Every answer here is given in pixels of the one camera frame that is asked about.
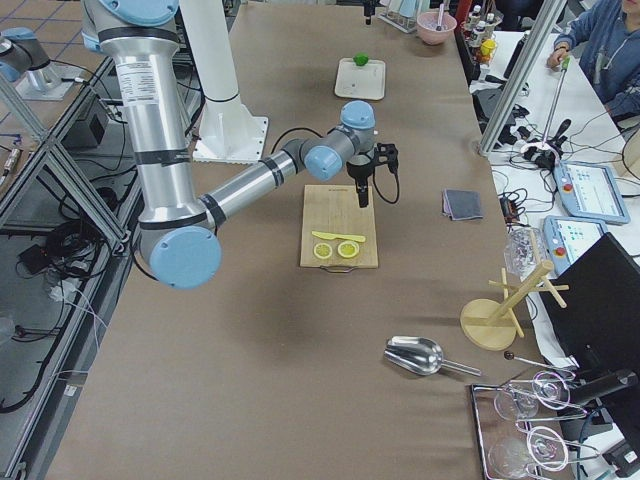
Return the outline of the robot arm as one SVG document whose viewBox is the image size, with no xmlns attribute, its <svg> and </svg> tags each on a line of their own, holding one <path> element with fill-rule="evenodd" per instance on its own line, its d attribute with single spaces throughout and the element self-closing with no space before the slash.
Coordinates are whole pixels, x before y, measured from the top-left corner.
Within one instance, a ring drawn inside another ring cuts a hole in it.
<svg viewBox="0 0 640 480">
<path fill-rule="evenodd" d="M 208 282 L 222 250 L 216 229 L 227 218 L 307 171 L 326 181 L 346 171 L 358 201 L 368 180 L 393 167 L 397 150 L 374 139 L 375 116 L 364 101 L 347 103 L 339 123 L 317 139 L 294 139 L 216 189 L 196 195 L 187 125 L 181 113 L 173 58 L 183 26 L 205 98 L 200 145 L 208 154 L 243 153 L 265 137 L 262 119 L 242 104 L 224 9 L 218 1 L 87 1 L 83 36 L 89 49 L 116 67 L 144 208 L 140 252 L 155 278 L 176 289 Z"/>
</svg>

